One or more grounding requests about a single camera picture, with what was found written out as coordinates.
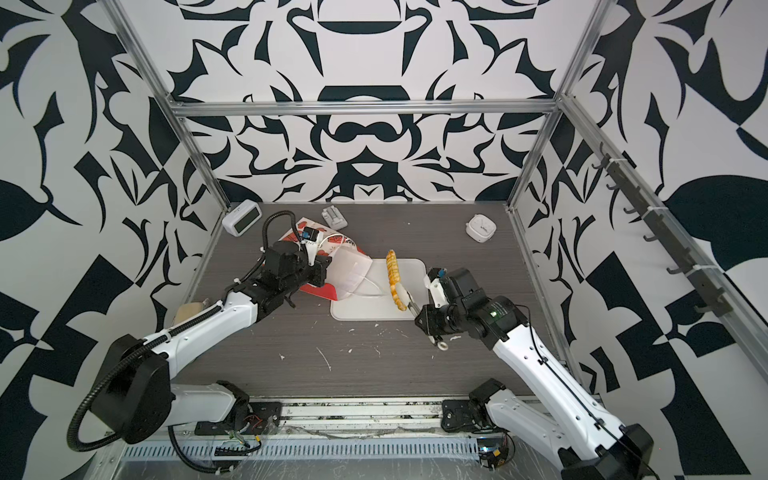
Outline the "long striped fake bread loaf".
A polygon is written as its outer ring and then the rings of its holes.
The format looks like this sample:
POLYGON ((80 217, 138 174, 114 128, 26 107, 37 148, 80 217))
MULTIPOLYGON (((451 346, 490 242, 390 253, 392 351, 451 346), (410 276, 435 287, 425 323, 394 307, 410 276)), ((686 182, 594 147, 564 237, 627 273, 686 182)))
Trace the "long striped fake bread loaf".
POLYGON ((388 283, 391 293, 391 298, 400 311, 406 311, 408 309, 407 303, 403 300, 400 292, 404 290, 401 283, 401 276, 399 271, 399 264, 396 257, 396 253, 393 250, 389 250, 385 257, 385 264, 387 268, 388 283))

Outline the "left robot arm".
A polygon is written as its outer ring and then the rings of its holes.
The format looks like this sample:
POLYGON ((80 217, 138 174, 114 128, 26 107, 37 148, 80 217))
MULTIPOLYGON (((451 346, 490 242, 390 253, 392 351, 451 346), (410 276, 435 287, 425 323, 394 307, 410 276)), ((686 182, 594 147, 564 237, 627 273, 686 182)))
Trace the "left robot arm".
POLYGON ((88 452, 118 440, 137 444, 165 427, 226 420, 243 400, 242 391, 223 381, 181 385, 175 377, 212 347, 289 303, 302 286, 324 286, 331 263, 311 244, 278 241, 202 312, 144 338, 126 334, 115 340, 73 414, 68 447, 88 452))

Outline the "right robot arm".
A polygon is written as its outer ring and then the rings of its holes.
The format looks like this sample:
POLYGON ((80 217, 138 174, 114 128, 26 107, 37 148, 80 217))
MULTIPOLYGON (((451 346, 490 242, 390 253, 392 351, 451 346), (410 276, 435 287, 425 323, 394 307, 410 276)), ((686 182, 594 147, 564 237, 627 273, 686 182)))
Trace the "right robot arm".
POLYGON ((522 308, 491 298, 465 268, 432 269, 424 278, 430 302, 419 307, 396 268, 388 271, 391 296, 410 310, 415 325, 439 349, 445 336, 467 333, 509 366, 546 408, 520 401, 490 379, 470 395, 486 428, 504 430, 547 458, 564 479, 642 479, 654 442, 640 425, 624 424, 591 396, 540 339, 522 308))

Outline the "red white paper bag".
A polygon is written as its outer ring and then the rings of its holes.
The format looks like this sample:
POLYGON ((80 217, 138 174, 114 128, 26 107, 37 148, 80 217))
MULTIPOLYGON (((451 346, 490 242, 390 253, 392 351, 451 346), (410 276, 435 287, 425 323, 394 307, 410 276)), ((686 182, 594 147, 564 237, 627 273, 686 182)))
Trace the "red white paper bag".
POLYGON ((362 285, 373 265, 373 259, 363 253, 346 235, 308 218, 301 218, 297 223, 297 230, 302 233, 306 228, 318 230, 322 234, 315 262, 318 263, 325 257, 331 262, 322 287, 306 284, 300 291, 331 301, 350 297, 362 285))

